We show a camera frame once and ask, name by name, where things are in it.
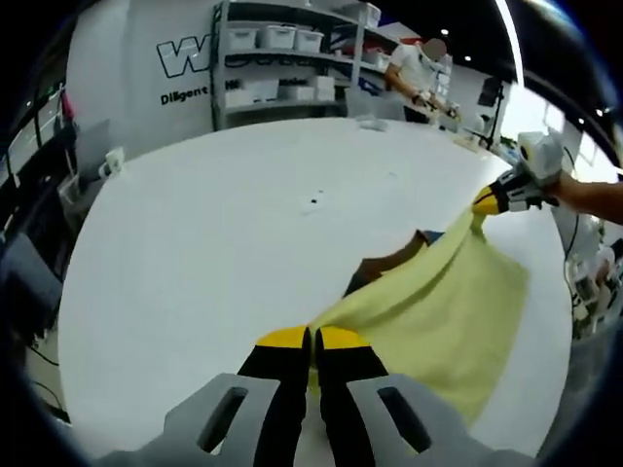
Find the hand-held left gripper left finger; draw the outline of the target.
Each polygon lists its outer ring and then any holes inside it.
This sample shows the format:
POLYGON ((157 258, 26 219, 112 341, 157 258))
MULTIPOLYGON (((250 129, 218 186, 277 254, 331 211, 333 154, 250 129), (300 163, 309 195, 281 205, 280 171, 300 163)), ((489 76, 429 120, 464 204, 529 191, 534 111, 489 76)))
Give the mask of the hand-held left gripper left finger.
POLYGON ((259 339, 235 374, 220 374, 171 409, 160 436, 98 466, 291 466, 306 416, 312 336, 306 326, 259 339))

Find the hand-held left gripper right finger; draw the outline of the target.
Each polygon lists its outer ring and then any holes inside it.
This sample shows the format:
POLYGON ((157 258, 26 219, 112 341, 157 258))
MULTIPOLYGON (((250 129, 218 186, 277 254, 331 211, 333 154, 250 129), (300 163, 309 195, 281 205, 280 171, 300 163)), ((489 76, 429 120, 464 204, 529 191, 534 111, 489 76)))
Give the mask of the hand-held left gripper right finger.
POLYGON ((425 385, 390 373, 370 343, 333 326, 315 333, 320 411, 338 466, 532 466, 472 438, 425 385))

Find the person's right hand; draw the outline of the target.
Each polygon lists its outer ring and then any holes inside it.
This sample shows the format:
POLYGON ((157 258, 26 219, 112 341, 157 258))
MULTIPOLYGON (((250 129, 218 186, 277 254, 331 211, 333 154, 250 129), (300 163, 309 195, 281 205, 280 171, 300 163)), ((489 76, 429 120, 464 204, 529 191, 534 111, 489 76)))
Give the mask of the person's right hand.
POLYGON ((543 192, 560 203, 572 206, 576 198, 577 186, 578 182, 568 173, 562 171, 554 182, 543 189, 543 192))

